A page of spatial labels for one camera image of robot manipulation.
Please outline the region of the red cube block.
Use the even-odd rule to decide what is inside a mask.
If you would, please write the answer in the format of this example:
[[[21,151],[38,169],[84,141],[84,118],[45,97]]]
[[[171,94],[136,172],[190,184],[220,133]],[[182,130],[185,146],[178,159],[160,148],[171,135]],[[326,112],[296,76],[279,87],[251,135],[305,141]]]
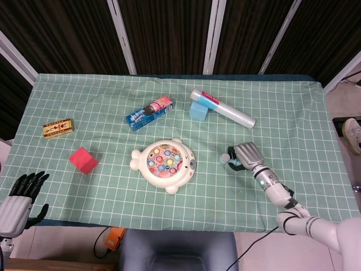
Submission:
[[[82,173],[89,174],[97,165],[98,161],[83,147],[80,147],[70,157],[69,161]]]

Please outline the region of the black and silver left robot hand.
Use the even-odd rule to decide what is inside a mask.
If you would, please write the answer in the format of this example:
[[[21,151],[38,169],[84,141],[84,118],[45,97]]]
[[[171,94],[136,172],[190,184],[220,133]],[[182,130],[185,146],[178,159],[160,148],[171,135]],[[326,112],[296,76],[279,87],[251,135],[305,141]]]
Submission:
[[[40,223],[49,209],[44,204],[40,213],[30,218],[33,204],[49,175],[44,171],[20,176],[13,184],[9,195],[0,204],[0,238],[18,237],[25,229]]]

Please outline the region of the light blue foam cube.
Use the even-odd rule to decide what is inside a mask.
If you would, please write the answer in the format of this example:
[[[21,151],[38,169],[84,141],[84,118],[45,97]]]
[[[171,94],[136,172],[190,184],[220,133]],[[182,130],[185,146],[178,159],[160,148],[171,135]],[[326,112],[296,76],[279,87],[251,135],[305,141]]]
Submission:
[[[190,107],[190,117],[196,120],[205,121],[209,109],[207,106],[193,101]]]

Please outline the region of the green checked tablecloth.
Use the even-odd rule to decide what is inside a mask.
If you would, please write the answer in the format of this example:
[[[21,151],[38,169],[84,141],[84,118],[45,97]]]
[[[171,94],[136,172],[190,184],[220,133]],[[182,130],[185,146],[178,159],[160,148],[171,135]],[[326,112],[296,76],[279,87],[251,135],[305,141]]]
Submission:
[[[190,117],[194,88],[254,118],[248,129],[213,110]],[[168,96],[173,109],[137,131],[126,117]],[[43,126],[71,119],[74,131],[43,137]],[[129,167],[132,150],[179,138],[196,158],[195,175],[174,195]],[[360,215],[320,83],[313,80],[201,80],[41,74],[0,176],[0,202],[23,174],[44,171],[32,208],[43,223],[80,222],[152,230],[258,231],[276,226],[276,208],[248,171],[219,161],[230,146],[254,142],[280,181],[314,216]],[[79,171],[69,157],[85,148],[99,163]]]

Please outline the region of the clear plastic tube roll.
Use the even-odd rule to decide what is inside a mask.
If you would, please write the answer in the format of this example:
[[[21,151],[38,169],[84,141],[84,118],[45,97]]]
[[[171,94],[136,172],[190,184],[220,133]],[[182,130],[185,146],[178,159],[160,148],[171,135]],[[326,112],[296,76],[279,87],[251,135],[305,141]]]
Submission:
[[[191,99],[203,106],[207,107],[210,110],[213,110],[217,113],[220,113],[224,117],[227,117],[234,122],[251,129],[254,127],[256,120],[241,111],[221,102],[219,99],[215,98],[214,96],[198,90],[194,88],[191,93]]]

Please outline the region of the white whack-a-mole toy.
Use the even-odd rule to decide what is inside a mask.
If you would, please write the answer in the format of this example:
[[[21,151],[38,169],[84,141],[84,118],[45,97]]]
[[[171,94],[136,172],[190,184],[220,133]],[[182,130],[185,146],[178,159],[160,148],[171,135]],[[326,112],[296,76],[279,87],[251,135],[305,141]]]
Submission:
[[[151,185],[175,194],[194,176],[196,159],[181,139],[165,139],[150,144],[143,151],[133,150],[130,168],[140,171]]]

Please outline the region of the black flat floor device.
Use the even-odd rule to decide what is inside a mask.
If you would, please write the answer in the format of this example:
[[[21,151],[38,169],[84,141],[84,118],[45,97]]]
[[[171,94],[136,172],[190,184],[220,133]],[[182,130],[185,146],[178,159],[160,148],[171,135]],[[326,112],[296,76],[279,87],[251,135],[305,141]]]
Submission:
[[[348,119],[348,117],[335,117],[332,119],[334,128],[337,132],[337,135],[339,137],[343,137],[343,133],[342,133],[342,127],[344,125],[344,122]]]

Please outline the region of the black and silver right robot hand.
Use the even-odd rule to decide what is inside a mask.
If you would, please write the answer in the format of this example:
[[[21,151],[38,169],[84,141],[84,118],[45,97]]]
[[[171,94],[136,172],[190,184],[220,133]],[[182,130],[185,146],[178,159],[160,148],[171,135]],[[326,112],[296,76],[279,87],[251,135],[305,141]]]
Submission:
[[[252,171],[259,165],[264,165],[265,158],[253,142],[245,142],[228,148],[229,159],[226,161],[234,171]]]

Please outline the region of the small blue toy mallet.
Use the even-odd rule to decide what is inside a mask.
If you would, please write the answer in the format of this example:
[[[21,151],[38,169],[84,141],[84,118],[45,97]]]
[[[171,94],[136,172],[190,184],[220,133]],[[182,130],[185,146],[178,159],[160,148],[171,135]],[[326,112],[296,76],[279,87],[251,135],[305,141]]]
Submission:
[[[231,155],[229,154],[222,154],[220,157],[220,161],[222,164],[231,164],[234,165],[235,167],[241,166],[241,162],[236,158],[232,158]]]

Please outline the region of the dark grey padded seat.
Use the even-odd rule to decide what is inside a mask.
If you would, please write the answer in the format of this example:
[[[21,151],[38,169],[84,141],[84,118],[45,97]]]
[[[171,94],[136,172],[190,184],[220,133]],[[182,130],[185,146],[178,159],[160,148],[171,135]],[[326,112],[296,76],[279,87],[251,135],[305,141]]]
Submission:
[[[239,271],[232,232],[126,231],[118,271]]]

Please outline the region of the yellow and red small box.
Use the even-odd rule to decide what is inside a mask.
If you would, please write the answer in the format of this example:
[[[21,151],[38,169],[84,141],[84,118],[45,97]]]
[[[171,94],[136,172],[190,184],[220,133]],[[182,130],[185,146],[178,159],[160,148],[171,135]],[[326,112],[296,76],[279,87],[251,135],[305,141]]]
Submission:
[[[54,138],[74,131],[71,119],[59,120],[43,126],[43,137]]]

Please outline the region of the blue cookie box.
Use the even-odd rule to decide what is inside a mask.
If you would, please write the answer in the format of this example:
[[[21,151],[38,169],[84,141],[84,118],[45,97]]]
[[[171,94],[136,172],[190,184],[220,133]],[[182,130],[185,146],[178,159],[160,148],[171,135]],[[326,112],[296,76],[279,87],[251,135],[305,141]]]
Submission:
[[[149,105],[134,111],[126,117],[132,131],[144,127],[173,109],[173,101],[166,95],[151,102]]]

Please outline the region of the white sneaker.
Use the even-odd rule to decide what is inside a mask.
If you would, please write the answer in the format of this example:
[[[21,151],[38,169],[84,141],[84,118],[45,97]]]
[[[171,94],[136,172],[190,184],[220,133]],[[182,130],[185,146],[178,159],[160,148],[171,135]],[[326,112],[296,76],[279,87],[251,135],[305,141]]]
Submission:
[[[361,155],[361,126],[355,118],[349,118],[344,122],[342,134],[347,139],[352,152]]]

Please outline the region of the orange device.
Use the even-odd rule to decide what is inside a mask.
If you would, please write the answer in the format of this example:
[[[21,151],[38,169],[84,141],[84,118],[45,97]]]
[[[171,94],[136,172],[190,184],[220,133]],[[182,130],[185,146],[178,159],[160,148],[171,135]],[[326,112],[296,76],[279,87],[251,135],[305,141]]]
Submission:
[[[125,233],[126,228],[110,228],[109,234],[105,240],[105,246],[111,251],[117,250]]]

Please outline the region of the white frame post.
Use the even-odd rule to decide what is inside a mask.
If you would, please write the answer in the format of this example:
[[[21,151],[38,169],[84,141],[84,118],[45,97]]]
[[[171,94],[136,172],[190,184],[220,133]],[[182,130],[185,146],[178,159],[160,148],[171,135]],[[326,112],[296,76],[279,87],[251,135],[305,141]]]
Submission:
[[[283,37],[284,37],[290,23],[292,21],[292,19],[294,18],[294,16],[295,16],[295,14],[296,14],[296,12],[297,12],[297,10],[298,10],[301,3],[302,3],[302,0],[293,0],[293,3],[291,5],[291,7],[290,7],[284,21],[283,21],[283,23],[282,23],[278,33],[277,33],[277,35],[276,35],[276,37],[275,37],[275,39],[274,39],[268,53],[267,53],[264,61],[263,61],[263,64],[260,67],[260,70],[258,72],[259,75],[264,75],[265,74],[270,62],[272,61],[272,59],[273,59],[273,57],[274,57],[274,55],[275,55],[275,53],[276,53],[276,51],[278,49],[279,44],[281,43],[281,41],[282,41],[282,39],[283,39]]]
[[[0,30],[0,54],[33,86],[38,72]]]
[[[339,71],[338,74],[330,80],[329,83],[323,87],[324,93],[327,94],[330,91],[334,90],[337,87],[337,84],[342,81],[359,63],[361,62],[361,50],[352,58],[352,60]]]
[[[111,13],[113,25],[117,33],[118,40],[120,42],[122,52],[125,58],[125,62],[130,75],[137,75],[137,69],[135,66],[133,53],[129,44],[129,39],[126,33],[124,20],[122,17],[121,9],[118,0],[107,0],[107,5]]]
[[[214,71],[226,4],[227,0],[212,0],[202,71],[204,75],[212,75]]]

